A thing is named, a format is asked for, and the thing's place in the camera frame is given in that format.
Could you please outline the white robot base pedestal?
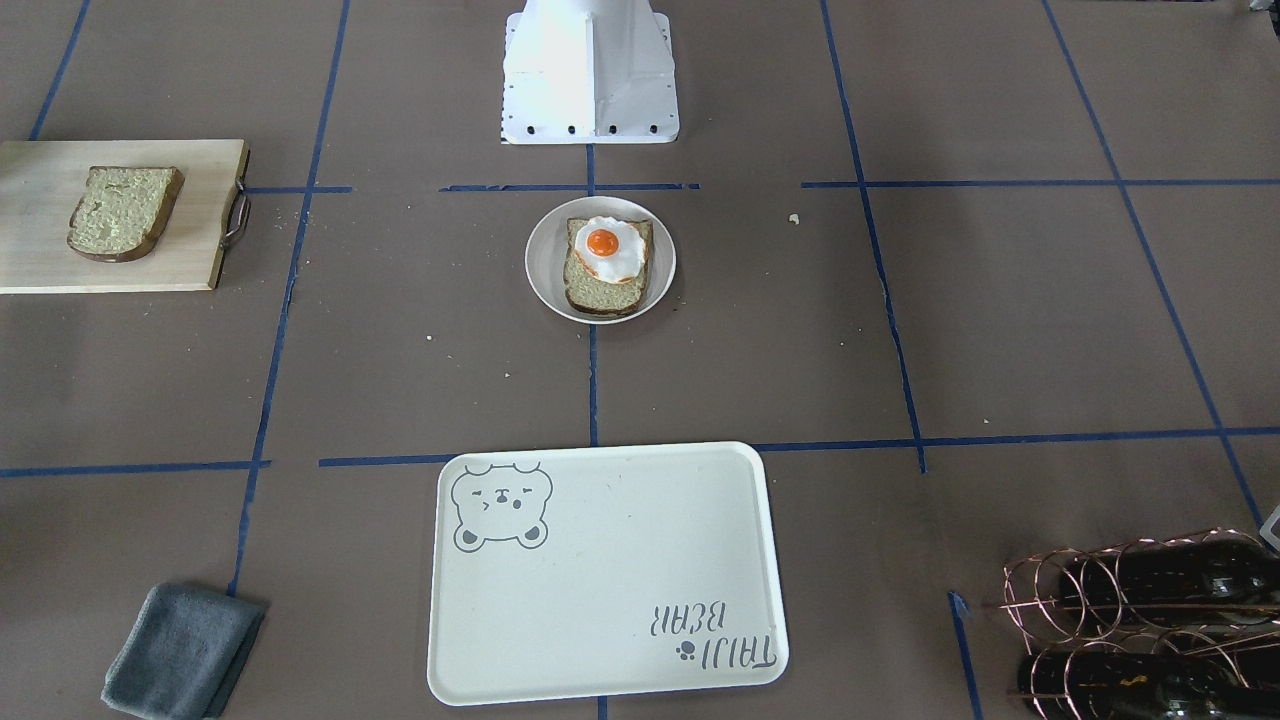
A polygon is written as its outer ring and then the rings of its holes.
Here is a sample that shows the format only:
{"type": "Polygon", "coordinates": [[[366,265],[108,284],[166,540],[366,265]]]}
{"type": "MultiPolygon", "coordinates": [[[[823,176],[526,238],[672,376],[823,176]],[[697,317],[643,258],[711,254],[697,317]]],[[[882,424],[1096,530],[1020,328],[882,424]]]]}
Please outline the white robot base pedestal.
{"type": "Polygon", "coordinates": [[[649,1],[527,1],[507,17],[500,141],[671,143],[669,18],[649,1]]]}

